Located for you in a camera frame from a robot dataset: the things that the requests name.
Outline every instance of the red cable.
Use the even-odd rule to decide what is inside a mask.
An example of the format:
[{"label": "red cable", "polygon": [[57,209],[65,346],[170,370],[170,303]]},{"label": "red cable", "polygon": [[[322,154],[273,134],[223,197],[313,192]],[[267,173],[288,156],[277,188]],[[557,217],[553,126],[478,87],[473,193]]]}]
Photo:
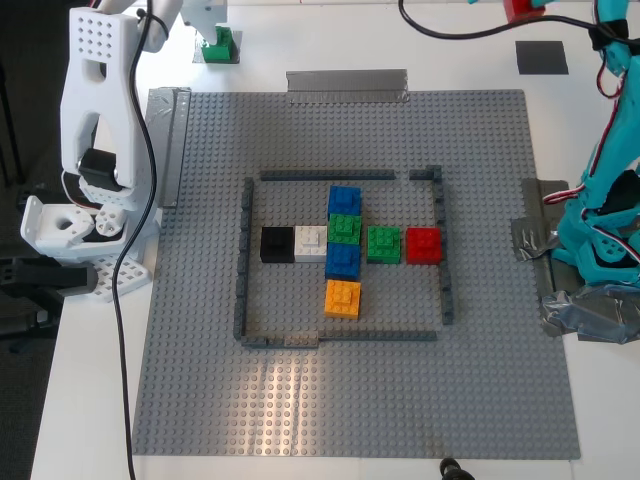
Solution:
[{"label": "red cable", "polygon": [[609,100],[614,100],[622,94],[623,83],[620,83],[618,85],[618,88],[616,89],[615,93],[609,94],[605,92],[604,88],[602,87],[602,75],[604,74],[606,67],[607,67],[607,57],[603,56],[602,65],[600,66],[600,70],[598,70],[598,76],[596,77],[596,86],[598,87],[598,91],[600,92],[600,95],[602,95],[605,98],[608,98]]},{"label": "red cable", "polygon": [[[624,84],[626,81],[626,77],[623,77],[621,88],[624,88]],[[598,162],[600,161],[600,156],[602,155],[602,149],[604,148],[604,144],[609,136],[609,132],[611,132],[611,128],[613,128],[613,123],[618,115],[618,106],[619,102],[616,102],[613,105],[613,112],[611,112],[611,118],[609,119],[609,123],[607,127],[604,129],[604,133],[602,134],[602,138],[600,139],[600,143],[598,144],[598,149],[596,150],[596,154],[593,157],[593,162],[591,163],[591,168],[589,169],[589,176],[592,177],[596,171],[596,167],[598,166]]]}]

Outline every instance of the lego baseplate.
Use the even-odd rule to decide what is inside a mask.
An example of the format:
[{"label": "lego baseplate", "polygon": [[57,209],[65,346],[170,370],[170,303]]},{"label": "lego baseplate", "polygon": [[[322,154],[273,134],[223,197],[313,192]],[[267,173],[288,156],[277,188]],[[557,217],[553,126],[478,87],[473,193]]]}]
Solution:
[{"label": "lego baseplate", "polygon": [[[433,164],[446,180],[456,298],[455,321],[438,341],[327,341],[300,350],[236,341],[245,177],[392,169],[402,183]],[[531,177],[520,91],[412,92],[406,103],[348,105],[291,105],[284,93],[193,94],[179,202],[163,218],[135,453],[578,458],[562,340],[540,330],[534,266],[512,254],[510,223],[525,215],[521,180]],[[411,193],[387,192],[391,225],[410,221],[398,206],[416,203]],[[307,215],[319,194],[292,201],[281,192],[268,214]],[[406,214],[432,215],[425,212]],[[271,267],[269,278],[291,282],[292,291],[270,308],[302,332],[308,294],[289,265]],[[303,267],[296,275],[308,281],[318,266]],[[368,294],[363,286],[363,300]],[[437,308],[428,298],[423,305]]]}]

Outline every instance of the green object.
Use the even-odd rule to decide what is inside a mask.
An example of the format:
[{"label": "green object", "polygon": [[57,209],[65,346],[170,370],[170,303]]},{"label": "green object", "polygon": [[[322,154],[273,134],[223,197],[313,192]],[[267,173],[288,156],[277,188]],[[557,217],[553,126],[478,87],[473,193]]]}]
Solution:
[{"label": "green object", "polygon": [[346,243],[347,245],[360,245],[360,229],[362,217],[359,215],[341,215],[332,213],[329,216],[330,243]]},{"label": "green object", "polygon": [[236,63],[233,58],[235,45],[233,35],[228,27],[216,27],[218,44],[210,45],[206,40],[202,40],[202,58],[206,63]]},{"label": "green object", "polygon": [[400,263],[399,228],[369,227],[367,239],[367,263]]}]

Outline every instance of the red object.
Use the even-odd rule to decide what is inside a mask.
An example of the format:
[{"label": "red object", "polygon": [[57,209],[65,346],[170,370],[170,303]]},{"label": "red object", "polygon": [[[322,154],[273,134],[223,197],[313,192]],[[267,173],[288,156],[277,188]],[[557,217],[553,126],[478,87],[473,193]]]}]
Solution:
[{"label": "red object", "polygon": [[525,18],[541,17],[545,12],[544,7],[533,8],[531,0],[503,0],[502,3],[509,23],[524,20]]},{"label": "red object", "polygon": [[442,261],[442,235],[439,228],[407,228],[407,263],[438,265]]}]

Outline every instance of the yellow lego brick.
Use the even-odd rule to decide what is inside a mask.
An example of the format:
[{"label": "yellow lego brick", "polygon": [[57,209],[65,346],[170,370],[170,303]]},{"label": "yellow lego brick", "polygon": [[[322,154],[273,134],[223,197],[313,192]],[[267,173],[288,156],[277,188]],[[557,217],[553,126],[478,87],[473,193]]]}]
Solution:
[{"label": "yellow lego brick", "polygon": [[360,313],[360,283],[329,280],[324,302],[325,317],[357,320]]}]

